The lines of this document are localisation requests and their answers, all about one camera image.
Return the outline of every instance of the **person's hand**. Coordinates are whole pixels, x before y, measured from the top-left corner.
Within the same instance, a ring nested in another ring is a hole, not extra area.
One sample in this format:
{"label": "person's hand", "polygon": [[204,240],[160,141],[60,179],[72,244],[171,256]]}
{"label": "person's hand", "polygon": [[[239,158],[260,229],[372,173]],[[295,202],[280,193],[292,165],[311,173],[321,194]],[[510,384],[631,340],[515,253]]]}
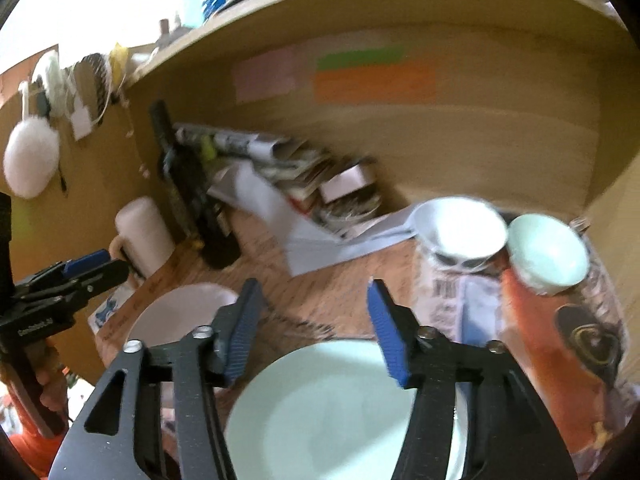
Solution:
{"label": "person's hand", "polygon": [[33,363],[36,379],[43,388],[40,402],[52,412],[66,410],[66,379],[60,366],[60,356],[53,346]]}

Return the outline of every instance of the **light green plate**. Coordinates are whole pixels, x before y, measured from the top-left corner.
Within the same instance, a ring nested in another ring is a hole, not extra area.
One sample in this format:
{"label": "light green plate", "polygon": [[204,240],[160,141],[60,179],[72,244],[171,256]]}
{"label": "light green plate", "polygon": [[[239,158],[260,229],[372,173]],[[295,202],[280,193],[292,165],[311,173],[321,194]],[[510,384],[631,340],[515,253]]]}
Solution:
{"label": "light green plate", "polygon": [[[292,352],[247,386],[229,417],[238,480],[390,480],[414,397],[387,375],[374,342]],[[447,480],[462,476],[466,428],[458,390]]]}

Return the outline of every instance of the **white bowl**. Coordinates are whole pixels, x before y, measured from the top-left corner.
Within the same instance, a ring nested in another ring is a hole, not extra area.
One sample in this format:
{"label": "white bowl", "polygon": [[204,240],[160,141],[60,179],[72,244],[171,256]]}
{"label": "white bowl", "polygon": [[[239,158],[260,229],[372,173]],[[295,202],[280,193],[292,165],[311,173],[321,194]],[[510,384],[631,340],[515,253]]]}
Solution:
{"label": "white bowl", "polygon": [[[197,326],[210,324],[220,307],[237,299],[234,291],[216,283],[174,288],[140,314],[127,339],[139,339],[147,347],[173,343]],[[174,406],[173,383],[162,383],[161,404],[163,408]]]}
{"label": "white bowl", "polygon": [[487,202],[464,196],[435,198],[413,213],[420,244],[459,272],[483,269],[507,241],[507,225]]}
{"label": "white bowl", "polygon": [[517,217],[509,225],[507,247],[517,277],[536,294],[558,294],[580,283],[589,271],[589,254],[580,237],[552,216]]}
{"label": "white bowl", "polygon": [[[414,397],[415,390],[388,376],[371,341],[296,350],[261,371],[233,406],[225,436],[236,474],[242,480],[388,480]],[[447,480],[462,476],[467,426],[466,400],[456,389]]]}

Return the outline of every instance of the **white mug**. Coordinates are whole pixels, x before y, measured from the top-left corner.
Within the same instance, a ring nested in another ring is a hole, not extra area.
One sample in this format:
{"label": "white mug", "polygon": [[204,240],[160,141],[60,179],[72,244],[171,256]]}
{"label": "white mug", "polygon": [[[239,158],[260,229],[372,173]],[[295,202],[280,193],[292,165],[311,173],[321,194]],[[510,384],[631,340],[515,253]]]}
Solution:
{"label": "white mug", "polygon": [[[162,267],[175,250],[158,206],[148,196],[137,198],[118,211],[115,224],[118,236],[111,241],[109,254],[130,260],[142,278],[149,278]],[[132,276],[129,284],[138,286]]]}

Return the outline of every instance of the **light blue bowl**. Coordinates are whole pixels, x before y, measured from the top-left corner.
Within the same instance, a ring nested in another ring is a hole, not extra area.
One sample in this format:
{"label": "light blue bowl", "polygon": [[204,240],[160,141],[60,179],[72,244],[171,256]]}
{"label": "light blue bowl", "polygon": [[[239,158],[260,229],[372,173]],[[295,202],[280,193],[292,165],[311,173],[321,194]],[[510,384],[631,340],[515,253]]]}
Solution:
{"label": "light blue bowl", "polygon": [[517,277],[536,294],[558,294],[580,283],[589,270],[580,237],[551,216],[517,217],[509,225],[507,248]]}

